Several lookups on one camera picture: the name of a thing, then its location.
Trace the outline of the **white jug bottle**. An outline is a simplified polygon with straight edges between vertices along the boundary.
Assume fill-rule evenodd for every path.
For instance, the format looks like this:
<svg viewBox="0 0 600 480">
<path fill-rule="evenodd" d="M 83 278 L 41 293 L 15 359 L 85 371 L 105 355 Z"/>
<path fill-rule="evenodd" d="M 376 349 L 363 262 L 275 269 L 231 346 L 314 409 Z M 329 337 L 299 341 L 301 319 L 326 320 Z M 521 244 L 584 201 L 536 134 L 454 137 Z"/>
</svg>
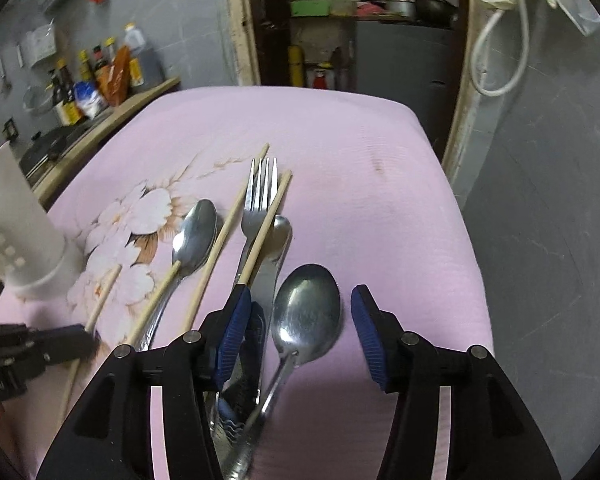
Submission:
<svg viewBox="0 0 600 480">
<path fill-rule="evenodd" d="M 130 81 L 132 88 L 141 87 L 144 81 L 142 62 L 140 55 L 146 47 L 146 40 L 140 29 L 129 23 L 124 26 L 124 44 L 130 49 Z"/>
</svg>

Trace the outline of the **steel fork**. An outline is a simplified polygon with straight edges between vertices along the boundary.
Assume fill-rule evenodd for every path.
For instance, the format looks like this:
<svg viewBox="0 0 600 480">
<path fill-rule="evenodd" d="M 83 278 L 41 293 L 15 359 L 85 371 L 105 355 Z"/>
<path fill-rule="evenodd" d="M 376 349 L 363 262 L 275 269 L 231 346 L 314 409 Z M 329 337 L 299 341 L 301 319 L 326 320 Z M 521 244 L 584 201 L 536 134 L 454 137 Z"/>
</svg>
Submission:
<svg viewBox="0 0 600 480">
<path fill-rule="evenodd" d="M 242 210 L 242 223 L 240 224 L 242 234 L 245 235 L 246 240 L 240 255 L 234 283 L 237 283 L 242 277 L 252 245 L 277 191 L 277 158 L 265 156 L 261 159 L 253 159 L 246 187 L 244 209 Z"/>
</svg>

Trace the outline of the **yellow cylinder by door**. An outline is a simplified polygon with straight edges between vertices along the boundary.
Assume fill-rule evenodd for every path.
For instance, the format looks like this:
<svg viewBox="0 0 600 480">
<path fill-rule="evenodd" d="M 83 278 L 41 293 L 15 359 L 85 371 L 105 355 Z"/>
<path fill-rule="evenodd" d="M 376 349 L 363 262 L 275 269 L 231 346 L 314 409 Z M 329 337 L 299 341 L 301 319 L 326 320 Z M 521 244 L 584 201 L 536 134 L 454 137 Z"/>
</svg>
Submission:
<svg viewBox="0 0 600 480">
<path fill-rule="evenodd" d="M 302 47 L 292 44 L 288 47 L 289 78 L 293 87 L 303 88 L 306 84 Z"/>
</svg>

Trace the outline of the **grey cabinet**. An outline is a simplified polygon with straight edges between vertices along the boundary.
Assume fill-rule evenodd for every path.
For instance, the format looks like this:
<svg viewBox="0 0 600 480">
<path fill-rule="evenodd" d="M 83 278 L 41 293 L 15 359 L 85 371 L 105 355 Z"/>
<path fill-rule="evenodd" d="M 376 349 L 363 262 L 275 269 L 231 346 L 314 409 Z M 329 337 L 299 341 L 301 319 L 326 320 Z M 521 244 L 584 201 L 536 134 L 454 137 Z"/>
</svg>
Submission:
<svg viewBox="0 0 600 480">
<path fill-rule="evenodd" d="M 355 89 L 409 107 L 442 155 L 460 84 L 462 47 L 455 30 L 359 21 Z"/>
</svg>

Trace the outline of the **pink floral table cloth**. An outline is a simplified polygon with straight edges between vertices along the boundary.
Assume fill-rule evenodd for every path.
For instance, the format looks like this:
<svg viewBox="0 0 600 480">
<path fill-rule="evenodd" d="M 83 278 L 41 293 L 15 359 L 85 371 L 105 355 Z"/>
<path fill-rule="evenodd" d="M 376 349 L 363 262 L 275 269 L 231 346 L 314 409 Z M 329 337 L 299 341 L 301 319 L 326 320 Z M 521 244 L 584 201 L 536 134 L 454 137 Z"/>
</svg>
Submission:
<svg viewBox="0 0 600 480">
<path fill-rule="evenodd" d="M 72 402 L 125 341 L 171 264 L 176 222 L 208 198 L 226 218 L 265 143 L 292 178 L 281 213 L 292 238 L 278 286 L 302 264 L 334 276 L 339 340 L 294 371 L 266 423 L 253 479 L 376 479 L 396 396 L 368 374 L 350 315 L 366 284 L 382 310 L 438 347 L 493 351 L 482 277 L 465 223 L 415 114 L 360 94 L 272 87 L 197 88 L 151 103 L 71 181 L 48 215 L 85 249 L 65 297 L 5 290 L 0 323 L 85 323 L 102 281 L 121 273 L 97 322 L 102 344 Z"/>
</svg>

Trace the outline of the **long wooden chopstick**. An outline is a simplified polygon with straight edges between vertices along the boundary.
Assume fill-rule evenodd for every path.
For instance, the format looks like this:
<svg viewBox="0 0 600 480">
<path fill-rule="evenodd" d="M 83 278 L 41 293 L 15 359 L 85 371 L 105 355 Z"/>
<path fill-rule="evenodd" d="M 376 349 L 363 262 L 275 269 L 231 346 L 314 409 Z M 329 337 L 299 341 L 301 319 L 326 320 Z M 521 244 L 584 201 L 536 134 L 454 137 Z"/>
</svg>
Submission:
<svg viewBox="0 0 600 480">
<path fill-rule="evenodd" d="M 227 214 L 226 219 L 219 230 L 218 236 L 215 237 L 207 262 L 202 267 L 201 276 L 194 290 L 192 299 L 189 301 L 182 328 L 183 332 L 188 332 L 194 325 L 194 319 L 196 318 L 202 297 L 207 289 L 216 262 L 234 228 L 234 224 L 237 222 L 238 214 L 244 211 L 244 201 L 249 188 L 250 180 L 247 180 L 238 193 L 236 200 L 234 200 L 234 205 L 230 208 L 230 212 Z"/>
</svg>

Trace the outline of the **small steel spoon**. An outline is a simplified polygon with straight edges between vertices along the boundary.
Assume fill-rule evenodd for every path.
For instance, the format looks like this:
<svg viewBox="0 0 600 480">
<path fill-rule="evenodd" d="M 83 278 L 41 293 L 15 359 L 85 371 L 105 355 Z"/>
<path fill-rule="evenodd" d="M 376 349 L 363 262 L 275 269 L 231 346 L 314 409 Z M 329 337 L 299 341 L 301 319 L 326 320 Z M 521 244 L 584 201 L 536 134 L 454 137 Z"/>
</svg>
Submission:
<svg viewBox="0 0 600 480">
<path fill-rule="evenodd" d="M 218 214 L 211 200 L 200 200 L 184 217 L 172 240 L 171 267 L 129 336 L 136 351 L 150 348 L 174 290 L 206 261 L 218 232 L 217 224 Z"/>
</svg>

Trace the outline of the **black pot on cabinet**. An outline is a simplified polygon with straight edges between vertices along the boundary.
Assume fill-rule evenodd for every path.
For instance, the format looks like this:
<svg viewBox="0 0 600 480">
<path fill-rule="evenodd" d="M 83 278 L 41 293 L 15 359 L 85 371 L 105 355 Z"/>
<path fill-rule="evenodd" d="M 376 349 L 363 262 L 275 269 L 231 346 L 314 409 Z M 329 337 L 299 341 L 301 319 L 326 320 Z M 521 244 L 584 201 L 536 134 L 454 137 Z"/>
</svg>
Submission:
<svg viewBox="0 0 600 480">
<path fill-rule="evenodd" d="M 457 7 L 448 0 L 414 0 L 416 20 L 437 28 L 452 28 Z"/>
</svg>

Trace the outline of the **large steel spoon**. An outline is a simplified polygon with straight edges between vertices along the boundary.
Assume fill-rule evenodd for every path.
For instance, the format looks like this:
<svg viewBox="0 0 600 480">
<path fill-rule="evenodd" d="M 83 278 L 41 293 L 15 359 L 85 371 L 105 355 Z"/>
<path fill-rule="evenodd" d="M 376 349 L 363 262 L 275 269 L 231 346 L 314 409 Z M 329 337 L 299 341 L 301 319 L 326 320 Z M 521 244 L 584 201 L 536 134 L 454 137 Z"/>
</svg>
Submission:
<svg viewBox="0 0 600 480">
<path fill-rule="evenodd" d="M 332 274 L 316 263 L 289 274 L 275 298 L 271 335 L 279 366 L 245 429 L 221 465 L 225 479 L 247 477 L 266 422 L 291 373 L 324 356 L 340 334 L 341 299 Z"/>
</svg>

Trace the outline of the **white plastic utensil holder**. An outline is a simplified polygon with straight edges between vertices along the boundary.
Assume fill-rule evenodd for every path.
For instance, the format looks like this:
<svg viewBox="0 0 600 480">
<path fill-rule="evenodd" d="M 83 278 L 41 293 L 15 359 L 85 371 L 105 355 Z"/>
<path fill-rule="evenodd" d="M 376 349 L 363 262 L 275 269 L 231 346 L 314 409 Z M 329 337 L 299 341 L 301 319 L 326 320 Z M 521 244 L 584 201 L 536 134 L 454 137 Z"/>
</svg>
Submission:
<svg viewBox="0 0 600 480">
<path fill-rule="evenodd" d="M 27 300 L 64 296 L 84 255 L 59 231 L 33 194 L 9 145 L 0 147 L 0 280 Z"/>
</svg>

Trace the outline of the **green box on shelf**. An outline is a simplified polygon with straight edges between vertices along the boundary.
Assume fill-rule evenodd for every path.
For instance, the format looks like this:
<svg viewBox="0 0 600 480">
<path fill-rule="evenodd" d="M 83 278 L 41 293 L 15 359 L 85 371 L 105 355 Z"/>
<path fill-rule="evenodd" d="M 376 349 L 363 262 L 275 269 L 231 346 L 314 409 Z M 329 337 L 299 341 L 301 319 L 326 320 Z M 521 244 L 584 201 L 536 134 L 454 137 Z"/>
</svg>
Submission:
<svg viewBox="0 0 600 480">
<path fill-rule="evenodd" d="M 292 0 L 291 15 L 294 18 L 320 18 L 329 16 L 330 2 L 328 0 Z"/>
</svg>

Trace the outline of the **dark soy sauce bottle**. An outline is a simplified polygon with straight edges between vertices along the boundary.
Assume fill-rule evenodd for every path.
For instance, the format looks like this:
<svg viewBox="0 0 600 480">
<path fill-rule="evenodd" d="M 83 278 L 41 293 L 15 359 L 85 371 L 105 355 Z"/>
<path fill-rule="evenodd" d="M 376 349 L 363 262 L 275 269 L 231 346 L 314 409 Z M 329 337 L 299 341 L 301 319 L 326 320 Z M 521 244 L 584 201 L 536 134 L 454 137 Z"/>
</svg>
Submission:
<svg viewBox="0 0 600 480">
<path fill-rule="evenodd" d="M 60 58 L 57 61 L 57 70 L 64 94 L 62 95 L 62 107 L 67 115 L 68 122 L 70 125 L 77 124 L 82 118 L 83 114 L 76 104 L 76 95 L 74 94 L 74 83 L 70 75 L 67 63 L 64 58 Z"/>
</svg>

